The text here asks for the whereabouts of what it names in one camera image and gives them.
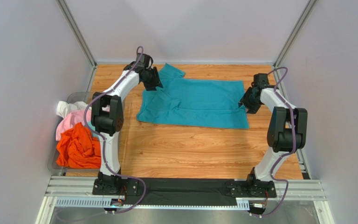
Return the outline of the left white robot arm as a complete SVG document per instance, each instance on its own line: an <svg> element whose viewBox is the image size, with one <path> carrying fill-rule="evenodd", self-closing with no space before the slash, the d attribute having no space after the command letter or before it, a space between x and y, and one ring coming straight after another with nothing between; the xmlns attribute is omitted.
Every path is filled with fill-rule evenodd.
<svg viewBox="0 0 358 224"><path fill-rule="evenodd" d="M143 83L147 91L162 88L158 70L150 55L138 53L119 79L104 92L96 92L91 102L91 124L101 137L101 167L94 182L94 195L117 195L124 189L118 158L121 129L124 125L123 102L130 91Z"/></svg>

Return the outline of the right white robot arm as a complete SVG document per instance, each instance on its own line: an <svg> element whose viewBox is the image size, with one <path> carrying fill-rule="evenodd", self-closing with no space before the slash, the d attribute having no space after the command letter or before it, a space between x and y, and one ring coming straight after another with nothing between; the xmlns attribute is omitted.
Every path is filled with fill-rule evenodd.
<svg viewBox="0 0 358 224"><path fill-rule="evenodd" d="M254 75L251 86L239 101L239 106L244 106L248 114L256 114L261 105L266 105L271 111L268 149L247 176L245 190L251 196L271 194L278 169L306 142L307 110L284 99L278 87L269 83L268 74L264 73Z"/></svg>

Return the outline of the teal t shirt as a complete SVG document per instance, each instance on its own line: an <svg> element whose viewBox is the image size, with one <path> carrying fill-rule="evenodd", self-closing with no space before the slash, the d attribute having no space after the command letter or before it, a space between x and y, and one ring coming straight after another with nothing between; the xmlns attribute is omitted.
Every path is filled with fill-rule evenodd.
<svg viewBox="0 0 358 224"><path fill-rule="evenodd" d="M162 88L143 91L137 120L153 124L248 129L240 80L185 78L185 72L165 64L158 72Z"/></svg>

